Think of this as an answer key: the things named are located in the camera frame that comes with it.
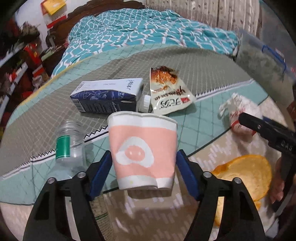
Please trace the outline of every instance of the clear plastic bottle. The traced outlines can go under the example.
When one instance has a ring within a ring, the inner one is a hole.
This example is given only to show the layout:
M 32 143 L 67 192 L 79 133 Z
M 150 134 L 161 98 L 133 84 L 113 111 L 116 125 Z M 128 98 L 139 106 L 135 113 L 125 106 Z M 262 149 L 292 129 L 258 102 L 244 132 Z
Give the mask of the clear plastic bottle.
M 82 125 L 76 120 L 65 120 L 57 130 L 56 163 L 47 178 L 66 180 L 86 170 Z

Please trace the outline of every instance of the white wall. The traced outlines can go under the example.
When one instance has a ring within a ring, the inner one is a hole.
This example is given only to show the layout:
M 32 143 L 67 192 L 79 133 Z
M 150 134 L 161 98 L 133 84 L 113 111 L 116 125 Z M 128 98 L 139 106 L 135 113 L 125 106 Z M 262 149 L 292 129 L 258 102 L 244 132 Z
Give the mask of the white wall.
M 15 19 L 18 26 L 22 26 L 25 21 L 31 25 L 38 25 L 40 31 L 40 39 L 42 41 L 43 50 L 47 48 L 45 38 L 47 36 L 47 27 L 44 23 L 40 3 L 43 0 L 27 0 L 20 9 L 15 13 Z M 77 7 L 84 5 L 89 0 L 66 0 L 66 13 L 72 12 Z

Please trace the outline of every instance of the red logo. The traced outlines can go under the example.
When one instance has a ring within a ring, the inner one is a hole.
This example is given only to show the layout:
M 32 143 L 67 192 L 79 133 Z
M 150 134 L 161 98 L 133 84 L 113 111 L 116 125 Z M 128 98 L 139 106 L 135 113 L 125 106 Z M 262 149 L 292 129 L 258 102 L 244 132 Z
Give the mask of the red logo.
M 181 98 L 181 101 L 183 103 L 186 103 L 186 102 L 190 101 L 190 99 L 188 97 L 185 97 L 185 98 Z

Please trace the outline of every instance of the white bottle cap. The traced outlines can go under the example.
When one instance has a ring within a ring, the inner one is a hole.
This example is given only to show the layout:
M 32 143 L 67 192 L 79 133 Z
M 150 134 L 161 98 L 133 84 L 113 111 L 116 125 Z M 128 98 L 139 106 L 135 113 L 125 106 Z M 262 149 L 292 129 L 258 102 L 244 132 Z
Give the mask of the white bottle cap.
M 150 102 L 151 102 L 150 95 L 142 95 L 139 112 L 147 113 L 149 111 Z

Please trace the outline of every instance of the blue gripper pad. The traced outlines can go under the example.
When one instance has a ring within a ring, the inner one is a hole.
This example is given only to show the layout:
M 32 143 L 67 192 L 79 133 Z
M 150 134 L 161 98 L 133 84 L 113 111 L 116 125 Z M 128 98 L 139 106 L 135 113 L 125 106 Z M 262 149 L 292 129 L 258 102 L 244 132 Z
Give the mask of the blue gripper pad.
M 184 151 L 179 150 L 177 152 L 177 160 L 176 160 L 177 167 L 179 168 L 179 171 L 182 175 L 182 178 L 185 182 L 185 185 L 187 187 L 189 194 L 193 196 L 195 200 L 199 201 L 201 193 L 198 187 L 198 181 L 194 176 L 193 171 L 190 168 L 189 162 L 190 161 L 187 158 Z
M 99 196 L 102 191 L 102 188 L 112 166 L 111 152 L 106 151 L 102 159 L 99 162 L 91 164 L 89 168 L 91 168 L 92 165 L 99 165 L 99 168 L 90 183 L 90 200 L 94 200 L 94 198 Z

